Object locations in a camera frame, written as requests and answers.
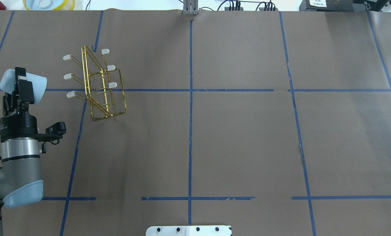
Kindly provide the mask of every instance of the white label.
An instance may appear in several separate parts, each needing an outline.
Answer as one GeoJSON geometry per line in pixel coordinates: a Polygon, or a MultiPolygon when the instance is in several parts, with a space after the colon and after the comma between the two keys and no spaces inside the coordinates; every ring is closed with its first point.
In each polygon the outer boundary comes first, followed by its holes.
{"type": "Polygon", "coordinates": [[[309,3],[312,6],[325,8],[326,7],[326,0],[309,0],[309,3]]]}

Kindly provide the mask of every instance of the white metal plate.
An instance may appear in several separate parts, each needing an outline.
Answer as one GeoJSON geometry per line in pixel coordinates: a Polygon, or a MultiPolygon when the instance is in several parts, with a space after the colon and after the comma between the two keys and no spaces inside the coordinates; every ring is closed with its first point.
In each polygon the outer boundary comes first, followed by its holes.
{"type": "Polygon", "coordinates": [[[231,236],[231,226],[151,226],[146,236],[231,236]]]}

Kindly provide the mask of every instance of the white rubber tip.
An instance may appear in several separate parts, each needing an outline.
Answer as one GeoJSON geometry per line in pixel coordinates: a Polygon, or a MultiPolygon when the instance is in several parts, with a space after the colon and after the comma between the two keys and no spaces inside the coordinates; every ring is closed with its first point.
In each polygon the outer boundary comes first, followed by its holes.
{"type": "Polygon", "coordinates": [[[71,60],[71,55],[70,55],[70,54],[65,55],[65,56],[63,57],[63,60],[71,60]]]}
{"type": "Polygon", "coordinates": [[[102,54],[102,55],[106,55],[106,54],[108,54],[108,53],[109,53],[109,49],[107,49],[107,48],[101,50],[101,54],[102,54]]]}
{"type": "Polygon", "coordinates": [[[110,83],[108,84],[108,87],[109,87],[110,89],[116,88],[116,87],[117,87],[117,83],[116,83],[116,82],[110,82],[110,83]]]}
{"type": "Polygon", "coordinates": [[[115,66],[114,65],[107,66],[107,70],[108,71],[115,70],[115,66]]]}
{"type": "Polygon", "coordinates": [[[65,80],[68,80],[68,79],[73,78],[73,75],[72,75],[72,73],[68,73],[68,74],[65,74],[64,78],[65,78],[65,80]]]}
{"type": "Polygon", "coordinates": [[[76,91],[71,91],[71,92],[68,92],[67,93],[67,98],[72,98],[72,97],[76,97],[76,94],[75,94],[76,91]]]}

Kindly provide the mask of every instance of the yellow rim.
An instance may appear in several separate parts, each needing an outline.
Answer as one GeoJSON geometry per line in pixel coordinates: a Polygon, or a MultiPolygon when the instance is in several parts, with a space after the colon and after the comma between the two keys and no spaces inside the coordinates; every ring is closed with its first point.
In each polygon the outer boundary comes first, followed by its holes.
{"type": "MultiPolygon", "coordinates": [[[[62,9],[63,6],[65,6],[67,4],[68,0],[64,0],[62,2],[62,4],[60,4],[59,6],[57,6],[56,8],[54,8],[53,10],[59,10],[59,9],[62,9]]],[[[75,1],[73,0],[73,5],[71,6],[70,10],[73,10],[74,9],[74,5],[75,5],[75,1]]],[[[27,10],[31,10],[29,9],[27,6],[26,6],[26,0],[23,0],[23,6],[27,9],[27,10]]]]}

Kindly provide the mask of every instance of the metal bracket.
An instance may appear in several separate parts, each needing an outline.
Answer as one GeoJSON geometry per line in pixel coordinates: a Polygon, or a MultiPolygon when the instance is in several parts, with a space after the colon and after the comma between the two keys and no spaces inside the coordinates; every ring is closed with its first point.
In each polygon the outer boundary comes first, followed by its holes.
{"type": "Polygon", "coordinates": [[[151,226],[146,236],[231,236],[231,226],[151,226]]]}
{"type": "Polygon", "coordinates": [[[183,0],[184,2],[184,15],[198,15],[198,0],[183,0]]]}

